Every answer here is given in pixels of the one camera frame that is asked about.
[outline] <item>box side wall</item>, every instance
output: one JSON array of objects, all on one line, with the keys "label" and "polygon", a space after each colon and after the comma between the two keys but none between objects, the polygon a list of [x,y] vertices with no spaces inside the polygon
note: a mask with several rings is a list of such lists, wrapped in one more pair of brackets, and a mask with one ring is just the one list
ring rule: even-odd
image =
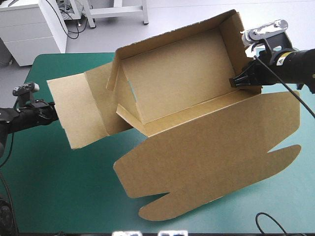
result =
[{"label": "box side wall", "polygon": [[242,72],[242,68],[252,60],[246,56],[241,39],[241,32],[244,31],[244,27],[239,13],[235,13],[223,21],[219,29],[235,74],[238,75]]},{"label": "box side wall", "polygon": [[116,97],[114,92],[106,89],[111,68],[112,63],[108,63],[85,72],[96,106],[109,135],[132,128],[124,119],[116,114],[118,104]]},{"label": "box side wall", "polygon": [[230,10],[211,19],[195,23],[180,29],[176,29],[158,36],[154,36],[152,38],[148,38],[146,40],[117,49],[115,58],[113,60],[113,70],[111,72],[110,79],[108,80],[107,88],[109,90],[114,89],[116,78],[118,75],[118,69],[122,59],[126,59],[131,56],[144,53],[163,45],[170,44],[183,38],[204,32],[206,30],[213,29],[217,27],[222,21],[235,13],[235,10]]},{"label": "box side wall", "polygon": [[197,104],[180,112],[176,112],[169,116],[154,120],[144,125],[148,137],[164,132],[168,129],[174,128],[178,125],[190,122],[199,117],[216,112],[228,106],[233,106],[236,103],[243,102],[253,96],[260,94],[260,91],[238,90],[216,97],[209,101]]}]

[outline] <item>cardboard edge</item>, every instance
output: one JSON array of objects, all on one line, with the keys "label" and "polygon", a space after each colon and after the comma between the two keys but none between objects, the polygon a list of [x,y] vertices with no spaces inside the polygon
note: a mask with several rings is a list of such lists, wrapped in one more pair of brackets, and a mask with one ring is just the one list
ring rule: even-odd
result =
[{"label": "cardboard edge", "polygon": [[130,112],[128,112],[121,104],[117,105],[116,113],[123,118],[127,123],[136,128],[140,133],[148,137],[147,131],[144,125],[134,117]]}]

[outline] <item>white cabinet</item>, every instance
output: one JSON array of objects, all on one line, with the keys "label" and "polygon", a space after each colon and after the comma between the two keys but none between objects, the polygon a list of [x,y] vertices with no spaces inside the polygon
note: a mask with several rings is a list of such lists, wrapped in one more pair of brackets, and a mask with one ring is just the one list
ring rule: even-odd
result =
[{"label": "white cabinet", "polygon": [[[66,30],[56,1],[48,1]],[[19,0],[8,7],[10,2],[0,5],[0,38],[20,66],[32,65],[41,54],[65,53],[67,36],[46,0]]]}]

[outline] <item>white metal frame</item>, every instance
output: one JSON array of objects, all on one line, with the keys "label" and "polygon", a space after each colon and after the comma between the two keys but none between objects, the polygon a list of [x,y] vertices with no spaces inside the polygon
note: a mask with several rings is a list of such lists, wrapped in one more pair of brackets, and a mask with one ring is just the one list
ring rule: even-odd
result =
[{"label": "white metal frame", "polygon": [[74,14],[71,15],[71,17],[73,18],[73,20],[79,20],[81,18],[81,12],[79,12],[75,0],[70,0],[70,3],[74,12]]},{"label": "white metal frame", "polygon": [[148,24],[147,0],[142,0],[141,6],[123,6],[123,0],[114,0],[114,7],[91,9],[90,0],[83,0],[85,14],[91,28],[95,28],[95,18],[105,18],[114,16],[126,16],[132,13],[143,13],[143,23]]}]

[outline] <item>gray floor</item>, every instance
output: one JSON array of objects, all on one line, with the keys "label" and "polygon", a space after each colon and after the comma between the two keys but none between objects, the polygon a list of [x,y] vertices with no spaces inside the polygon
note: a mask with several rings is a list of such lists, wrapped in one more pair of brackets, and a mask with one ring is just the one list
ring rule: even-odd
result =
[{"label": "gray floor", "polygon": [[[124,5],[141,0],[125,0]],[[295,48],[315,48],[315,0],[147,0],[149,21],[141,14],[97,19],[96,28],[87,29],[77,40],[68,39],[67,53],[114,52],[117,48],[185,25],[205,20],[230,9],[241,13],[245,28],[279,18],[289,22],[287,33]],[[94,8],[110,6],[110,0],[91,0]],[[12,88],[24,82],[31,67],[0,67],[0,107],[12,106]]]}]

